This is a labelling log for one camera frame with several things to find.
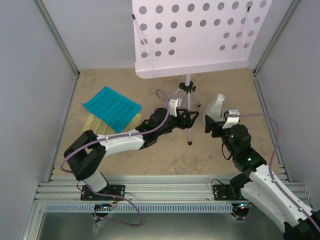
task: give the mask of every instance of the perforated panel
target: perforated panel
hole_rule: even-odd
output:
[[[132,0],[133,13],[151,56],[150,60],[134,26],[137,75],[154,78],[153,65],[158,77],[235,69],[238,61],[239,68],[247,67],[271,3]],[[248,6],[251,9],[244,34]]]

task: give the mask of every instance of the white wall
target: white wall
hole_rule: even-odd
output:
[[[78,69],[135,67],[131,0],[43,2]],[[251,51],[251,69],[256,67],[291,2],[273,0]]]
[[[302,1],[259,73],[292,176],[320,209],[320,1]]]
[[[273,0],[249,57],[249,69],[254,70],[265,52],[279,24],[287,13],[293,0]]]
[[[33,0],[0,1],[0,239],[21,239],[75,77]]]

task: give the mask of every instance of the teal paper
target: teal paper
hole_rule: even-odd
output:
[[[121,133],[141,109],[139,104],[107,86],[83,106],[116,133]]]

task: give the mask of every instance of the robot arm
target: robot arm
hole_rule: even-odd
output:
[[[214,121],[205,116],[205,132],[213,138],[221,138],[235,167],[241,172],[230,180],[230,191],[235,199],[247,199],[265,213],[281,230],[284,239],[315,240],[320,239],[319,232],[305,213],[320,225],[320,211],[299,200],[272,172],[266,160],[251,147],[251,135],[248,129],[239,124],[237,110],[224,113],[224,121]],[[292,198],[298,209],[288,198]]]
[[[101,172],[98,171],[98,166],[102,159],[109,155],[127,150],[148,148],[157,142],[159,136],[171,133],[174,128],[182,130],[191,128],[198,117],[199,112],[187,111],[187,109],[179,108],[180,102],[179,99],[169,100],[170,115],[165,123],[156,131],[150,132],[163,122],[168,111],[166,108],[157,108],[149,119],[144,120],[139,126],[129,132],[108,136],[95,135],[92,130],[85,131],[64,152],[64,157],[66,158],[80,147],[90,142],[97,141],[97,143],[87,147],[88,149],[91,149],[89,153],[83,149],[67,161],[75,178],[78,181],[84,181],[95,192],[107,194],[109,190],[108,181]]]

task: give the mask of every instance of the black cable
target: black cable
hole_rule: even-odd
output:
[[[80,192],[85,193],[85,191],[83,191],[82,189],[80,189],[79,183],[80,183],[80,181],[78,181],[78,182],[76,183],[76,188],[79,189]]]
[[[211,189],[212,189],[212,192],[214,192],[214,186],[212,185],[212,182],[213,182],[214,180],[218,181],[221,185],[223,185],[223,186],[225,187],[225,189],[227,189],[228,191],[230,191],[230,189],[229,189],[222,181],[220,181],[219,179],[214,178],[214,179],[212,179],[212,181],[211,181]]]
[[[231,154],[230,154],[230,156],[229,156],[228,158],[226,158],[226,155],[225,155],[225,153],[224,153],[224,145],[225,145],[225,143],[222,142],[222,146],[221,146],[222,155],[223,155],[223,157],[224,157],[225,160],[230,160],[232,156],[231,156]]]

